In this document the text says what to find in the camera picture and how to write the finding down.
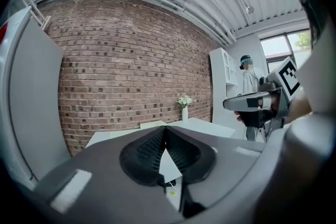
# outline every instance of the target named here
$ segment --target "brick wall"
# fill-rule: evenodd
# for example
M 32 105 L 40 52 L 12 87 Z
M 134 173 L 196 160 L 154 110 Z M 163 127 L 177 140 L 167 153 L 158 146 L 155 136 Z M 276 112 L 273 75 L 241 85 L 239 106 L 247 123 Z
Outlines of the brick wall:
M 177 97 L 197 103 L 190 117 L 209 121 L 209 52 L 218 48 L 202 30 L 138 0 L 58 0 L 42 4 L 51 15 L 48 35 L 64 50 L 59 115 L 72 154 L 94 132 L 180 120 Z

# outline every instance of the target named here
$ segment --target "white cabinet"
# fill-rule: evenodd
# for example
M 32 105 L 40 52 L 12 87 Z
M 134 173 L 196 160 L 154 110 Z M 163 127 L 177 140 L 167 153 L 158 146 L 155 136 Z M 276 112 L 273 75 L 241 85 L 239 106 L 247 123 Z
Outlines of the white cabinet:
M 223 107 L 223 101 L 238 94 L 237 63 L 222 48 L 210 52 L 212 84 L 213 84 L 213 116 L 212 122 L 218 125 L 233 128 L 243 134 L 244 125 L 236 120 L 233 111 Z

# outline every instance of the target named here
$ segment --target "green foliage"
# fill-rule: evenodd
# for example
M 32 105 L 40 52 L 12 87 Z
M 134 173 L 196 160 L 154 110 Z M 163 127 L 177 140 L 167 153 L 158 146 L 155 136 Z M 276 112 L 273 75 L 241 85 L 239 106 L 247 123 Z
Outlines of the green foliage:
M 311 44 L 310 44 L 310 32 L 302 32 L 302 33 L 298 33 L 297 34 L 299 37 L 299 41 L 296 41 L 294 43 L 295 46 L 301 48 L 302 50 L 306 50 L 306 49 L 310 49 L 311 48 Z

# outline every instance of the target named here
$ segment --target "white vase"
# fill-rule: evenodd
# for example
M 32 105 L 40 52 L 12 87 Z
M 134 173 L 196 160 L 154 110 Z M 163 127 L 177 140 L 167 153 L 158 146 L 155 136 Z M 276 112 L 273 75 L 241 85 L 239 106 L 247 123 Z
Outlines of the white vase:
M 188 107 L 182 109 L 182 121 L 187 122 L 188 121 Z

